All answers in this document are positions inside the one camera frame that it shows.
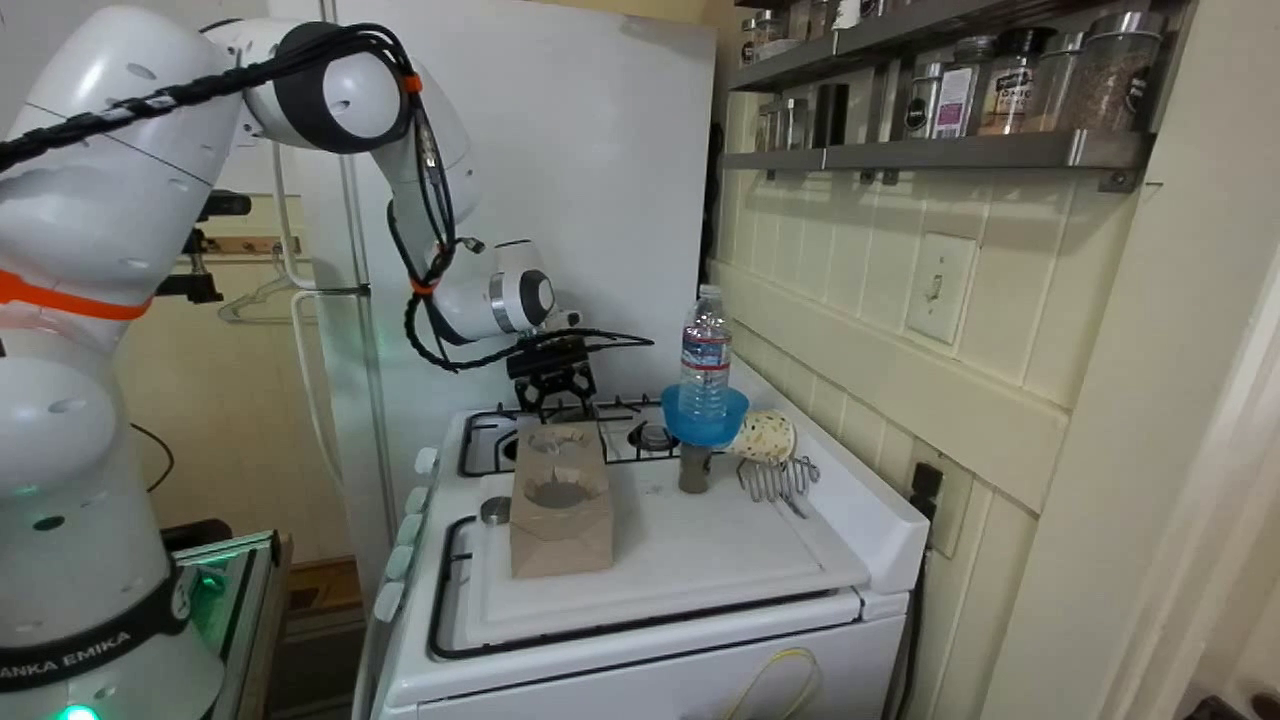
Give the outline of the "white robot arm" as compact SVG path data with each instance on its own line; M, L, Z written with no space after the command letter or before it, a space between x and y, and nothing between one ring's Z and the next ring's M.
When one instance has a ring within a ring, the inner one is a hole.
M394 26L93 11L0 140L0 720L203 720L223 690L117 349L191 251L241 128L377 159L426 360L518 349L558 308L523 240L459 232L469 135Z

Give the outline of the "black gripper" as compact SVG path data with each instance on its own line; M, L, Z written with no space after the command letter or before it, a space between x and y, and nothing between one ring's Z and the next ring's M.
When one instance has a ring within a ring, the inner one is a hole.
M519 412L540 412L540 389L572 389L575 409L592 409L598 381L579 337L533 337L510 356Z

